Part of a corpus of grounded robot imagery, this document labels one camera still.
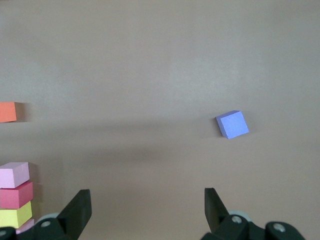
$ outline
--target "orange block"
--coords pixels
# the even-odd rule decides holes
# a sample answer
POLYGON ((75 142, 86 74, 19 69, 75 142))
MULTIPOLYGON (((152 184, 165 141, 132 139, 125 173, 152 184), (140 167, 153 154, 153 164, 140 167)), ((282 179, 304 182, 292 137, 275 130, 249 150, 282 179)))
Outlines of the orange block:
POLYGON ((0 123, 17 121, 14 101, 0 102, 0 123))

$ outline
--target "beige table surface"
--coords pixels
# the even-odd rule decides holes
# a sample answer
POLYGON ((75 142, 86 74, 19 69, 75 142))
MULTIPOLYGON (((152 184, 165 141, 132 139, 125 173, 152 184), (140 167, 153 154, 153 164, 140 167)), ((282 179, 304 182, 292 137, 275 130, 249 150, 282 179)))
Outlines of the beige table surface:
POLYGON ((319 63, 318 0, 0 0, 0 164, 30 162, 36 219, 90 189, 81 240, 199 240, 206 187, 317 240, 319 63))

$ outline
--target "blue block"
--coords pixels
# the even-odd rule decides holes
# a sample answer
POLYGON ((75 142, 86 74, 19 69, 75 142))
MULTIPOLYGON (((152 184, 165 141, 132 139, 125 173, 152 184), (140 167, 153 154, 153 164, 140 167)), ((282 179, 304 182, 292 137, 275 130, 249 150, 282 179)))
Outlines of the blue block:
POLYGON ((241 111, 233 110, 216 117, 221 133, 227 139, 233 139, 249 132, 241 111))

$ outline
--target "light pink block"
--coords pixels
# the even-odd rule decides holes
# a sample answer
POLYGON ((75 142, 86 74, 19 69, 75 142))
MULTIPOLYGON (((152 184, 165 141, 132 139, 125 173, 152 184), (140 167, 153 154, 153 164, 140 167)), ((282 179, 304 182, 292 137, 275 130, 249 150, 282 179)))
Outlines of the light pink block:
POLYGON ((34 219, 29 219, 25 224, 23 224, 21 227, 15 229, 15 234, 23 233, 24 231, 27 231, 28 229, 32 228, 35 225, 34 219))
POLYGON ((14 189, 29 179, 27 162, 9 162, 0 166, 0 189, 14 189))
POLYGON ((16 188, 2 188, 0 189, 0 208, 19 209, 33 198, 32 181, 26 181, 16 188))

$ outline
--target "stack of blocks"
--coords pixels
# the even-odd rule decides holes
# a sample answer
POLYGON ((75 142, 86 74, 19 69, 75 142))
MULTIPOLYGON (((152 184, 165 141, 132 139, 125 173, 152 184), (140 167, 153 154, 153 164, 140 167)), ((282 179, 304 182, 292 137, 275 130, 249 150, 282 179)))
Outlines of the stack of blocks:
POLYGON ((9 162, 0 166, 0 228, 14 227, 16 233, 31 228, 33 183, 27 162, 9 162))

